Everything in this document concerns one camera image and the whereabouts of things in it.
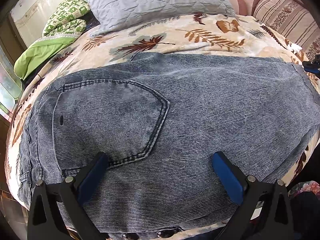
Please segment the jeans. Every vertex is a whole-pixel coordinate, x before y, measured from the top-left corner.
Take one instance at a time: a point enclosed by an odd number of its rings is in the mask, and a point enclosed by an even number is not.
[[[110,158],[84,205],[101,232],[153,239],[232,216],[211,166],[222,150],[244,174],[274,182],[319,128],[319,95],[299,65],[276,58],[137,53],[53,81],[29,112],[19,198]],[[72,223],[60,204],[65,223]]]

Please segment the leaf pattern blanket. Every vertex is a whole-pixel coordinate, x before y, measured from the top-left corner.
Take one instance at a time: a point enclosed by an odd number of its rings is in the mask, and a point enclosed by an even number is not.
[[[301,64],[308,60],[303,51],[292,51],[292,43],[252,16],[195,14],[144,23],[119,32],[90,39],[91,29],[75,43],[61,50],[48,62],[24,91],[13,114],[7,139],[5,171],[12,195],[18,200],[19,144],[28,112],[38,94],[54,79],[87,68],[97,68],[128,60],[136,52],[190,53],[240,57],[279,57]],[[319,79],[307,73],[319,93]],[[309,160],[320,138],[317,132],[299,160],[282,178],[286,184],[297,176]],[[222,221],[206,228],[180,232],[172,239],[183,239],[223,226]]]

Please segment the fern print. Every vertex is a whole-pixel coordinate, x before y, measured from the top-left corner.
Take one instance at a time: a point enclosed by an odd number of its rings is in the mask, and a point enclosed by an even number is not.
[[[20,135],[22,134],[24,121],[25,121],[25,119],[26,119],[26,117],[27,117],[27,115],[28,115],[30,110],[31,110],[31,104],[29,104],[26,107],[26,109],[24,109],[24,111],[22,112],[20,120],[19,120],[18,125],[17,125],[16,132],[15,132],[14,137],[13,137],[13,141],[12,141],[12,145],[11,146],[13,146],[15,144],[15,142],[19,139]]]
[[[89,39],[88,42],[83,46],[82,50],[87,51],[90,50],[96,46],[100,46],[102,43],[106,43],[108,40],[111,40],[115,36],[98,36],[93,39]]]
[[[149,26],[155,25],[155,24],[160,24],[160,23],[165,23],[167,21],[173,21],[173,20],[178,20],[180,18],[180,16],[174,16],[174,17],[169,17],[169,18],[165,18],[165,19],[161,19],[161,20],[157,20],[157,21],[153,21],[153,22],[149,22],[146,23],[142,26],[140,26],[137,29],[134,29],[132,32],[129,32],[129,36],[135,36],[136,33],[144,28],[147,28]]]
[[[258,39],[262,39],[266,33],[261,32],[259,30],[248,30],[248,33],[252,34]]]
[[[153,49],[158,46],[158,44],[175,45],[175,43],[163,42],[166,35],[166,33],[160,33],[154,36],[140,36],[130,44],[124,44],[117,48],[113,48],[110,50],[110,54],[115,55],[115,57],[110,61],[118,60],[123,57],[129,58],[133,53]]]
[[[305,151],[303,151],[303,153],[301,154],[300,159],[298,160],[298,166],[297,166],[296,170],[294,171],[294,177],[293,178],[297,177],[298,174],[302,171],[303,164],[306,162],[306,160],[307,160],[307,156],[306,156]]]
[[[264,23],[263,23],[262,21],[258,20],[258,19],[255,19],[254,21],[255,21],[256,23],[260,24],[260,25],[264,25]]]
[[[68,56],[72,55],[72,52],[76,49],[77,47],[72,48],[70,51],[65,52],[63,55],[57,55],[55,58],[52,59],[53,63],[60,64],[63,62]]]
[[[203,22],[202,22],[202,19],[203,18],[206,18],[207,16],[204,14],[204,13],[197,13],[193,16],[193,20],[201,25],[205,25]]]
[[[262,25],[260,26],[260,28],[264,29],[272,38],[274,38],[276,40],[276,42],[281,45],[283,48],[287,49],[285,46],[282,45],[282,43],[278,40],[278,38],[274,35],[274,33],[272,32],[272,30],[270,30],[270,28],[266,25]]]
[[[310,72],[306,72],[308,78],[309,78],[309,81],[310,83],[313,85],[313,87],[315,89],[317,89],[317,86],[318,86],[318,83],[319,83],[319,78],[313,74],[313,73],[310,73]]]
[[[176,31],[184,31],[186,34],[184,35],[185,38],[188,38],[189,41],[194,41],[194,43],[198,42],[209,42],[211,46],[218,45],[220,48],[226,47],[228,51],[230,48],[240,48],[244,44],[244,40],[235,42],[230,41],[228,39],[222,38],[221,36],[212,34],[212,32],[203,30],[203,29],[195,29],[191,31],[186,30],[176,30]]]
[[[240,19],[240,18],[239,18],[239,17],[237,17],[237,16],[235,16],[234,18],[236,18],[239,22],[248,23],[247,21],[242,20],[242,19]]]

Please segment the floral fabric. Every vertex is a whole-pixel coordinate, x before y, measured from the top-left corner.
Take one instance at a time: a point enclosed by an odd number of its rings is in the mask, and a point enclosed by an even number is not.
[[[309,60],[320,53],[320,28],[310,12],[295,1],[260,0],[253,16],[301,46]]]
[[[86,22],[78,18],[89,11],[90,6],[84,0],[64,0],[50,16],[42,36],[55,36],[62,33],[81,35]]]
[[[315,181],[298,183],[288,192],[289,198],[292,199],[304,191],[313,192],[320,200],[320,185]]]

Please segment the bed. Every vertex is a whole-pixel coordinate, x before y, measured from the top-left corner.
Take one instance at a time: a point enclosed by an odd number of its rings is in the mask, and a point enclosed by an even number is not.
[[[21,183],[19,145],[23,125],[37,96],[53,80],[79,70],[126,62],[137,52],[277,57],[299,65],[308,60],[302,50],[295,50],[289,40],[253,16],[194,13],[145,22],[93,37],[92,34],[98,28],[94,27],[84,33],[41,69],[23,92],[13,114],[7,139],[5,172],[10,192],[26,208],[29,208],[28,204],[18,198]],[[314,74],[307,75],[315,90],[320,93],[319,79]],[[282,177],[286,185],[302,170],[319,139],[320,133],[317,131],[295,164]],[[172,239],[183,239],[210,231],[223,226],[227,221],[180,232]]]

